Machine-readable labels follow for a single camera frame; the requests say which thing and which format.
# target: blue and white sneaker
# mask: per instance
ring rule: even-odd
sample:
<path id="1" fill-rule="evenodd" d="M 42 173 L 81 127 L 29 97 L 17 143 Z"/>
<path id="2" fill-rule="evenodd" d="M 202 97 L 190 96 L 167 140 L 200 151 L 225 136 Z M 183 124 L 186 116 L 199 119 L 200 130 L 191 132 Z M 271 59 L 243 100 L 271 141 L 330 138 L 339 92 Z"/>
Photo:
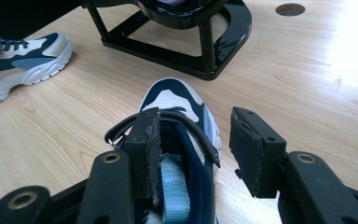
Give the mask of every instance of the blue and white sneaker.
<path id="1" fill-rule="evenodd" d="M 32 85 L 56 75 L 71 54 L 71 41 L 58 33 L 28 41 L 0 38 L 0 102 L 17 85 Z"/>
<path id="2" fill-rule="evenodd" d="M 214 118 L 188 84 L 171 77 L 157 81 L 139 110 L 152 107 L 177 111 L 193 120 L 218 150 L 220 158 L 221 140 Z M 213 182 L 216 166 L 203 155 L 198 142 L 182 124 L 162 121 L 160 132 L 165 155 L 158 172 L 160 206 L 147 210 L 144 223 L 218 223 Z"/>

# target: shoe sole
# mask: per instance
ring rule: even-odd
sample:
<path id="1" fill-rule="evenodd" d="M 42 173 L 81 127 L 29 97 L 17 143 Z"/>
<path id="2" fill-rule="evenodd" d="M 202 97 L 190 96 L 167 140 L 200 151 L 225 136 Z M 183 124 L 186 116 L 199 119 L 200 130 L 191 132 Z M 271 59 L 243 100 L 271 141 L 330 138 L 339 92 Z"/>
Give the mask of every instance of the shoe sole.
<path id="1" fill-rule="evenodd" d="M 72 55 L 72 43 L 68 37 L 68 45 L 60 56 L 49 63 L 38 65 L 22 73 L 12 74 L 0 80 L 0 103 L 10 94 L 10 90 L 18 85 L 33 85 L 57 75 L 69 62 Z"/>

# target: wooden floor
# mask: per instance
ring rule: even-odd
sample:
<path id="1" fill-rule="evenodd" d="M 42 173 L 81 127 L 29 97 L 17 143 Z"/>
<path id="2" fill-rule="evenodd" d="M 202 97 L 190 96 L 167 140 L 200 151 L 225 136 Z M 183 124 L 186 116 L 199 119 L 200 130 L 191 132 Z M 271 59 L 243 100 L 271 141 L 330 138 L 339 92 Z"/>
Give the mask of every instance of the wooden floor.
<path id="1" fill-rule="evenodd" d="M 111 150 L 106 131 L 134 114 L 163 77 L 190 84 L 220 128 L 223 158 L 215 187 L 221 223 L 280 223 L 276 200 L 252 198 L 234 174 L 238 165 L 228 147 L 233 106 L 253 110 L 288 142 L 287 151 L 322 157 L 358 189 L 358 1 L 298 0 L 306 11 L 296 17 L 275 12 L 283 0 L 245 3 L 253 15 L 250 38 L 213 81 L 104 47 L 82 8 L 30 36 L 69 35 L 73 55 L 57 76 L 19 86 L 0 104 L 0 198 L 30 185 L 56 194 L 87 178 L 93 159 Z M 135 11 L 101 10 L 109 28 Z M 213 18 L 217 33 L 225 28 Z M 149 22 L 133 38 L 200 54 L 197 29 L 173 31 Z"/>

